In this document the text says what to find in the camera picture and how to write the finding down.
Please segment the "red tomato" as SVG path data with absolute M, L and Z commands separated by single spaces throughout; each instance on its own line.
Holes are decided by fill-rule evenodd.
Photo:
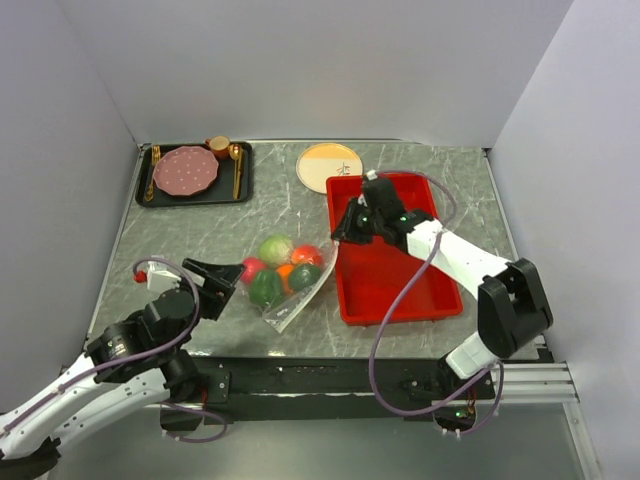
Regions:
M 314 245 L 302 244 L 294 248 L 291 254 L 291 263 L 294 265 L 311 264 L 317 267 L 324 265 L 322 252 Z

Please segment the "red apple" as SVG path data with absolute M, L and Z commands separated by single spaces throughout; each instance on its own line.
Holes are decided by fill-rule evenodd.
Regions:
M 244 265 L 244 272 L 241 276 L 241 281 L 245 285 L 250 285 L 260 271 L 268 269 L 268 266 L 257 257 L 247 257 L 242 264 Z

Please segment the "green bell pepper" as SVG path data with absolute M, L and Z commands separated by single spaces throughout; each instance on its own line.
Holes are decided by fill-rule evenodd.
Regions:
M 249 286 L 249 301 L 261 309 L 276 307 L 285 299 L 280 275 L 269 269 L 256 273 Z

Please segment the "green lime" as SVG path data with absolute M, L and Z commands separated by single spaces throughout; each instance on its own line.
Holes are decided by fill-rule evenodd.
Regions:
M 292 275 L 293 285 L 297 292 L 313 286 L 321 277 L 322 268 L 311 264 L 296 265 Z

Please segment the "clear zip top bag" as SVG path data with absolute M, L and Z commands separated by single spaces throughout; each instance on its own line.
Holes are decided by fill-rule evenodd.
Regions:
M 332 240 L 312 243 L 270 235 L 242 261 L 244 295 L 260 318 L 281 333 L 321 290 L 337 257 L 338 244 Z

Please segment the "orange fruit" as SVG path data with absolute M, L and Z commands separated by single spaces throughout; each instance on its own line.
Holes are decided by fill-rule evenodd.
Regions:
M 293 285 L 292 275 L 296 269 L 295 264 L 285 264 L 276 269 L 276 272 L 280 276 L 282 281 L 284 292 L 287 295 L 293 295 L 297 292 L 296 287 Z

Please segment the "light green apple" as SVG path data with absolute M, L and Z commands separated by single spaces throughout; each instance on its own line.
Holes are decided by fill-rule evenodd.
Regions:
M 275 234 L 266 238 L 258 248 L 258 258 L 271 268 L 288 264 L 294 250 L 290 237 Z

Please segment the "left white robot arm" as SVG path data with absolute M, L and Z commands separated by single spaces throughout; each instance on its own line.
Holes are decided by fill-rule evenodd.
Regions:
M 202 390 L 183 346 L 201 319 L 219 318 L 245 266 L 151 256 L 132 270 L 157 298 L 108 326 L 50 385 L 2 414 L 2 478 L 37 479 L 72 443 L 143 407 L 184 402 Z

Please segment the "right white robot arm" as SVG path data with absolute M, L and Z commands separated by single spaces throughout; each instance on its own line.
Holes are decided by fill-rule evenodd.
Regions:
M 553 324 L 553 315 L 536 266 L 525 258 L 509 261 L 464 240 L 444 222 L 409 210 L 392 177 L 370 171 L 361 193 L 350 199 L 332 239 L 367 245 L 379 238 L 408 257 L 435 267 L 464 287 L 477 301 L 476 331 L 444 356 L 439 390 L 460 398 L 473 377 L 498 360 L 508 359 Z

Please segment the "red plastic bin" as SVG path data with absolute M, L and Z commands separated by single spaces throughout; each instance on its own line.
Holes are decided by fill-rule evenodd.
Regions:
M 391 175 L 407 209 L 421 209 L 438 217 L 428 181 L 415 174 Z M 327 204 L 331 229 L 337 227 L 352 197 L 361 192 L 359 176 L 327 179 Z M 410 257 L 375 238 L 372 244 L 338 246 L 335 278 L 340 312 L 350 326 L 379 325 L 401 290 L 423 261 Z M 458 316 L 463 302 L 456 282 L 430 266 L 403 297 L 389 323 L 439 321 Z

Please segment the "beige round plate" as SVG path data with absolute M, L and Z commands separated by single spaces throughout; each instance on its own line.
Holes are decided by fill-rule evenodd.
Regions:
M 296 162 L 301 183 L 316 193 L 326 194 L 332 177 L 360 176 L 363 163 L 351 148 L 338 143 L 319 143 L 304 150 Z

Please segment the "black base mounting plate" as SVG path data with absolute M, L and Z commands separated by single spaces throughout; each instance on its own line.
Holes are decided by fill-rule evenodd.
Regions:
M 444 362 L 381 359 L 375 380 L 399 409 L 420 410 L 452 397 L 473 403 L 495 397 L 490 374 L 467 386 Z M 195 403 L 228 422 L 385 418 L 365 359 L 203 357 L 186 352 L 160 364 L 160 385 L 176 403 Z

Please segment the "black serving tray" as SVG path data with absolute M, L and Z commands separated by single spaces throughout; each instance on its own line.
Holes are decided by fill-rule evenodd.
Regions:
M 135 187 L 135 200 L 143 208 L 174 208 L 187 206 L 204 206 L 218 204 L 239 204 L 251 198 L 253 193 L 253 163 L 254 149 L 247 142 L 239 143 L 244 151 L 241 176 L 241 190 L 238 200 L 233 198 L 234 187 L 234 161 L 231 158 L 218 159 L 219 170 L 215 182 L 204 192 L 191 197 L 174 197 L 159 190 L 154 183 L 154 198 L 151 202 L 144 201 L 144 194 L 149 181 L 149 169 L 151 164 L 151 148 L 149 144 L 140 152 L 141 166 Z M 191 144 L 164 144 L 161 147 L 161 157 L 166 153 L 183 146 L 199 146 L 207 150 L 203 143 Z

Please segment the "pink dotted plate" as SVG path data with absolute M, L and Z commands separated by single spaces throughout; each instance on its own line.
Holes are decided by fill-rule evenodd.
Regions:
M 191 197 L 207 190 L 217 179 L 219 161 L 203 147 L 183 146 L 158 161 L 152 179 L 162 192 L 174 197 Z

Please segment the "gold fork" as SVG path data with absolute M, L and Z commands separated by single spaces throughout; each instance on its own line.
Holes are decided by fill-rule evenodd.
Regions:
M 149 181 L 144 194 L 144 201 L 151 202 L 154 198 L 154 172 L 158 162 L 161 159 L 161 147 L 153 145 L 151 148 L 151 164 L 149 169 Z

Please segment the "gold spoon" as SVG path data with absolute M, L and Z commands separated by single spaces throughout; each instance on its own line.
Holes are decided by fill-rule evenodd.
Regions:
M 229 156 L 234 161 L 233 198 L 235 200 L 240 197 L 243 155 L 244 151 L 240 144 L 231 144 L 229 146 Z

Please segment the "orange cup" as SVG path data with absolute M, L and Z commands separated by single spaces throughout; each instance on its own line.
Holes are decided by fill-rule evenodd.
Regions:
M 205 144 L 216 158 L 224 159 L 229 156 L 231 141 L 228 137 L 219 135 L 207 138 Z

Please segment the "aluminium rail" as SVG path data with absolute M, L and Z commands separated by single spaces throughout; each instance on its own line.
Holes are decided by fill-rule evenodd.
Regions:
M 383 398 L 374 377 L 375 369 L 373 371 L 368 369 L 368 374 L 376 400 Z M 510 402 L 565 402 L 575 396 L 569 371 L 567 367 L 560 364 L 508 364 L 503 368 L 494 368 L 488 374 L 490 374 L 494 385 L 494 399 L 499 393 L 505 394 Z M 472 380 L 462 381 L 467 386 L 471 386 L 476 382 Z M 170 396 L 169 391 L 160 385 L 160 369 L 140 373 L 130 380 L 111 383 L 109 386 L 114 398 L 124 398 L 126 400 L 132 399 L 137 393 L 149 393 L 152 390 L 158 390 L 164 397 L 169 398 Z M 461 403 L 452 397 L 446 397 L 445 399 Z

